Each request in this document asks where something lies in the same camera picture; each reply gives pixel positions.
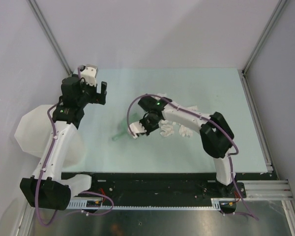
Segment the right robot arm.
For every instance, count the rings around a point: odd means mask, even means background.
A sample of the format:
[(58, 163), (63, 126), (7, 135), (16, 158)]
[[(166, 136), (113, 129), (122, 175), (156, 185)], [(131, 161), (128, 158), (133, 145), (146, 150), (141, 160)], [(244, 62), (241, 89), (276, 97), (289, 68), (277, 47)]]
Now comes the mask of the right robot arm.
[(213, 158), (218, 194), (229, 197), (234, 193), (236, 174), (230, 156), (237, 155), (239, 150), (234, 143), (235, 136), (221, 113), (198, 113), (169, 98), (150, 94), (143, 95), (138, 105), (145, 111), (145, 115), (139, 121), (128, 125), (133, 138), (148, 136), (159, 128), (162, 120), (176, 122), (195, 131), (201, 137), (204, 151)]

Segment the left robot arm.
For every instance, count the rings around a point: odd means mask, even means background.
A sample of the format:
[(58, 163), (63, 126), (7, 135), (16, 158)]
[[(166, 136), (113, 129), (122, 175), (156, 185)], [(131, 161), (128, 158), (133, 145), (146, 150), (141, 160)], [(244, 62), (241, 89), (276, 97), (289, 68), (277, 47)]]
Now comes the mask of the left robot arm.
[(71, 199), (84, 192), (98, 193), (99, 185), (87, 174), (62, 179), (63, 168), (76, 165), (86, 148), (79, 133), (84, 108), (105, 105), (107, 83), (97, 83), (95, 75), (64, 78), (61, 96), (54, 105), (40, 105), (25, 114), (15, 132), (21, 149), (40, 160), (30, 175), (20, 181), (20, 189), (31, 207), (65, 210)]

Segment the green plastic dustpan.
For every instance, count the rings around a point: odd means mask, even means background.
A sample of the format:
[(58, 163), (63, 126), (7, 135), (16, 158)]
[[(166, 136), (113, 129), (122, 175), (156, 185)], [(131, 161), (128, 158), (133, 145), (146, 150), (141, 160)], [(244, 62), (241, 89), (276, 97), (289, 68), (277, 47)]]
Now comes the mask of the green plastic dustpan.
[[(137, 113), (131, 113), (129, 115), (129, 122), (133, 123), (140, 119), (140, 116)], [(112, 137), (112, 141), (117, 141), (124, 135), (128, 134), (127, 132), (128, 125), (127, 125), (127, 116), (118, 124), (118, 132)]]

